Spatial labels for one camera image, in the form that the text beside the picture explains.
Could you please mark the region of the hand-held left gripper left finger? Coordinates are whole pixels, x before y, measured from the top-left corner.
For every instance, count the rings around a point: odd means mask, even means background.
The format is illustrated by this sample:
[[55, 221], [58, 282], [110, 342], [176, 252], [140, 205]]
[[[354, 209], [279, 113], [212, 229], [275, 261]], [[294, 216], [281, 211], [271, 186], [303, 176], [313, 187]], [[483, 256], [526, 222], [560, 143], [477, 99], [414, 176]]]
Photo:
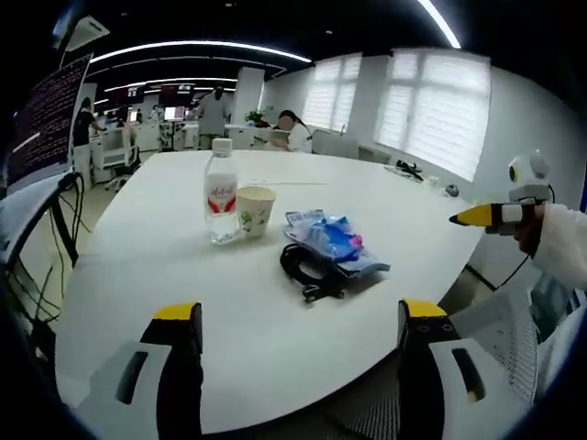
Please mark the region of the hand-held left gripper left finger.
[[99, 439], [200, 439], [202, 354], [201, 304], [163, 307], [92, 375], [76, 413]]

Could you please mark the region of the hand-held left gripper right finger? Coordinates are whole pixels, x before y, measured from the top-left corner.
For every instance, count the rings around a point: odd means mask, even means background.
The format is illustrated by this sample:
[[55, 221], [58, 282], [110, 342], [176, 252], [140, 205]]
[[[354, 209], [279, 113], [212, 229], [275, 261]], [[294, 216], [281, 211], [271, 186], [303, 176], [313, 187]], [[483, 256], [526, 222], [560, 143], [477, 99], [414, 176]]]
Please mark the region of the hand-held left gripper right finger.
[[532, 407], [532, 329], [507, 298], [448, 315], [398, 307], [398, 436], [504, 439]]

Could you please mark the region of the person's right hand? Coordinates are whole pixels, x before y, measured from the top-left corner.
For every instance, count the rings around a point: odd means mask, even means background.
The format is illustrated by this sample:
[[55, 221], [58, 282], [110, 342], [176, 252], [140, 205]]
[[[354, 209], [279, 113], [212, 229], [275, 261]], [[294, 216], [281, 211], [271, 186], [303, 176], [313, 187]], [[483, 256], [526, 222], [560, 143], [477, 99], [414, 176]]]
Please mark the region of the person's right hand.
[[546, 204], [535, 205], [533, 213], [515, 227], [514, 239], [530, 258], [536, 255], [540, 243], [546, 207]]

